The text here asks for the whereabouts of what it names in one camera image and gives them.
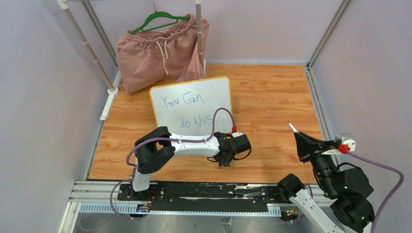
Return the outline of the white blue whiteboard marker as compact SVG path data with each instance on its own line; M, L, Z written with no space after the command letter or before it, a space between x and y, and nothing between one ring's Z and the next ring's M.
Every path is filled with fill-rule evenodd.
M290 128L292 129L294 133L299 133L299 131L293 126L291 122L288 121L288 125L290 126Z

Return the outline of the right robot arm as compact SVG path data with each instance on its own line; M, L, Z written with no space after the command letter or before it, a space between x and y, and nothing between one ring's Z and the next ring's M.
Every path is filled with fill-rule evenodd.
M333 200L330 205L334 216L344 226L356 233L369 233L377 219L372 204L367 199L374 191L369 179L358 166L341 170L344 163L336 165L333 155L349 154L356 147L352 134L342 133L333 140L324 141L295 130L294 138L300 162L310 162L318 186L324 197ZM292 202L323 233L340 233L333 223L306 192L305 185L294 174L278 183L278 198Z

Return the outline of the yellow framed whiteboard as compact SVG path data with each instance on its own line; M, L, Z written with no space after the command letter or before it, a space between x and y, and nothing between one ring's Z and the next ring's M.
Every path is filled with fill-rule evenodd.
M232 130L226 76L155 86L149 94L157 126L166 126L172 133L203 136Z

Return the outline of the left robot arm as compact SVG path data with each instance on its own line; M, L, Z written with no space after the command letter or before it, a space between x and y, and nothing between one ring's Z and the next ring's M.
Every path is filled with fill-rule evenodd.
M219 166L229 167L238 154L251 150L247 135L240 132L187 136L171 133L166 126L158 127L136 141L126 157L127 165L133 167L130 194L136 200L146 199L152 174L174 157L204 156Z

